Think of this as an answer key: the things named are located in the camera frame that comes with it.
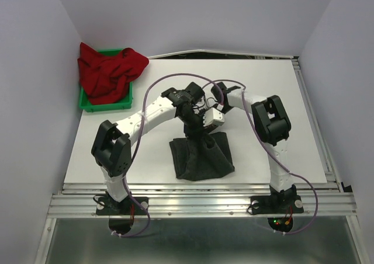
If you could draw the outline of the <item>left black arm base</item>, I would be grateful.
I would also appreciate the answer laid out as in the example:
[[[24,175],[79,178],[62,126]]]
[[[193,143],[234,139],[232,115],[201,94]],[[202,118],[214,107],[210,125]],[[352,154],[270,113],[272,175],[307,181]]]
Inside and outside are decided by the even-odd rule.
[[[146,215],[146,212],[128,197],[122,202],[117,202],[107,194],[100,194],[95,195],[93,201],[96,203],[96,215],[98,216]]]

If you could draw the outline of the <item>dark grey dotted skirt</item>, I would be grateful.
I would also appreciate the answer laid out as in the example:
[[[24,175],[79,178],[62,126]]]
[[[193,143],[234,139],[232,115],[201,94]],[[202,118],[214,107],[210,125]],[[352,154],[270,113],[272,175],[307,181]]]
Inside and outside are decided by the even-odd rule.
[[[223,178],[235,171],[227,134],[216,132],[198,138],[169,142],[175,176],[192,182]]]

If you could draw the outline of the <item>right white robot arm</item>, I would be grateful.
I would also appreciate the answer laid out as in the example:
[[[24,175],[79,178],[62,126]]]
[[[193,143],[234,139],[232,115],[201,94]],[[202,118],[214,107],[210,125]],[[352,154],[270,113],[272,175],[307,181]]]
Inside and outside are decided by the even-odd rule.
[[[289,133],[292,128],[284,105],[277,95],[269,97],[249,93],[238,83],[227,87],[219,79],[211,88],[223,113],[233,108],[245,111],[255,136],[267,153],[270,170],[269,205],[275,211],[283,211],[290,205],[289,196],[296,194],[296,186],[288,168],[287,151]]]

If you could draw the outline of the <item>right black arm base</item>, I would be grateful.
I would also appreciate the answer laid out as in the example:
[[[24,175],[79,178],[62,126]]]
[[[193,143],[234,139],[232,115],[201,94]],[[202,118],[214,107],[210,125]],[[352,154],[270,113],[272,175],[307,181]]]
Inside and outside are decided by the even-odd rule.
[[[303,205],[296,205],[296,201],[301,200],[300,196],[288,199],[269,196],[251,196],[247,213],[251,215],[259,214],[301,214],[304,213]]]

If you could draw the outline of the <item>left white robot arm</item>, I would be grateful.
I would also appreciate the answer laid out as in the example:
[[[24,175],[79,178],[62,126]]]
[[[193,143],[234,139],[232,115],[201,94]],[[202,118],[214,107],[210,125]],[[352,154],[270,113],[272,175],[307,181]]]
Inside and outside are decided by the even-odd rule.
[[[130,207],[129,191],[123,180],[137,153],[143,135],[163,122],[179,118],[187,136],[211,132],[215,126],[205,124],[206,112],[196,113],[193,106],[205,95],[202,88],[191,82],[185,89],[169,88],[144,110],[115,123],[103,121],[98,128],[91,154],[100,166],[111,198],[110,207],[118,214]]]

